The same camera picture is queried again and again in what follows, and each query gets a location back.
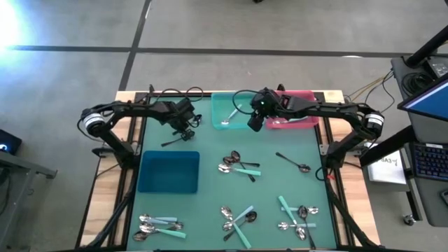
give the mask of pink plastic bin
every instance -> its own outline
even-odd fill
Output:
[[[287,90],[287,91],[275,91],[278,95],[290,95],[314,101],[314,93],[311,90]],[[314,127],[319,123],[319,118],[316,116],[308,116],[303,120],[297,122],[289,122],[283,124],[275,124],[274,121],[286,121],[284,118],[269,118],[266,121],[266,128],[268,129],[308,129]]]

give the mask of blue plastic bin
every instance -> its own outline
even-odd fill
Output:
[[[196,193],[197,151],[145,151],[137,190],[141,193]]]
[[[217,130],[235,130],[248,129],[247,122],[251,118],[250,115],[237,112],[228,125],[222,125],[221,122],[227,119],[235,110],[232,103],[234,92],[216,92],[211,94],[211,122]],[[251,100],[255,94],[242,92],[235,97],[235,104],[241,104],[242,111],[252,112]]]

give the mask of keyboard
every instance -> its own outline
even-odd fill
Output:
[[[416,176],[448,181],[448,148],[438,144],[412,143]]]

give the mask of gray carpet floor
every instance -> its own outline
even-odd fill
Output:
[[[17,21],[9,24],[18,30],[10,41],[25,46],[130,47],[144,6],[144,0],[8,3],[9,17]],[[139,46],[411,53],[445,25],[443,0],[265,0],[257,5],[251,0],[153,0]],[[17,226],[20,235],[11,242],[15,249],[73,248],[98,163],[90,152],[95,142],[75,123],[83,109],[113,101],[127,57],[126,52],[0,50],[0,128],[23,139],[21,157],[59,170],[54,181],[35,180],[35,193]],[[348,94],[390,68],[386,57],[138,53],[126,90],[147,90],[149,84],[158,90],[193,85],[238,90],[283,83],[288,89]],[[394,79],[386,87],[400,101]],[[379,110],[390,102],[381,89],[368,99]],[[381,139],[410,123],[395,106],[384,115]],[[403,224],[401,216],[410,213],[403,188],[386,192],[368,182],[367,189],[383,245],[446,251],[447,229],[426,221]]]

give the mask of wooden table frame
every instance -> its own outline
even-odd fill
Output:
[[[344,101],[342,92],[339,90],[316,90],[314,92],[319,99],[325,99],[325,102]],[[146,93],[147,92],[122,91],[117,93],[115,99],[123,102],[128,100],[135,101],[140,100],[142,95],[145,95]],[[141,144],[145,126],[146,120],[144,119],[123,118],[113,128],[113,132],[120,138],[128,136],[127,140],[129,142],[138,141],[139,144]],[[319,144],[329,144],[332,141],[343,139],[350,133],[351,127],[349,123],[341,119],[321,118],[319,124],[315,127],[315,130]],[[346,156],[346,161],[359,165],[359,160],[356,157]],[[108,169],[114,164],[116,164],[116,159],[112,155],[110,157],[101,158],[97,167],[97,173]],[[81,223],[76,248],[88,244],[96,237],[113,213],[117,202],[123,198],[123,190],[129,188],[133,176],[135,176],[135,174],[131,169],[125,171],[116,168],[94,180],[83,222]],[[349,210],[349,213],[357,222],[361,230],[364,231],[374,243],[379,244],[379,237],[362,171],[357,167],[345,164],[340,170],[337,169],[335,171],[334,176],[335,180],[331,181],[333,190],[338,194],[339,199]],[[360,246],[361,244],[355,237],[353,237],[351,231],[346,229],[347,226],[339,212],[332,204],[330,204],[330,206],[337,245]],[[110,239],[110,237],[108,237],[103,243],[103,246],[114,246],[115,244],[127,243],[130,224],[129,218],[131,214],[132,205],[130,209],[126,209],[120,216],[116,225],[117,232],[114,232],[113,235],[115,239]]]

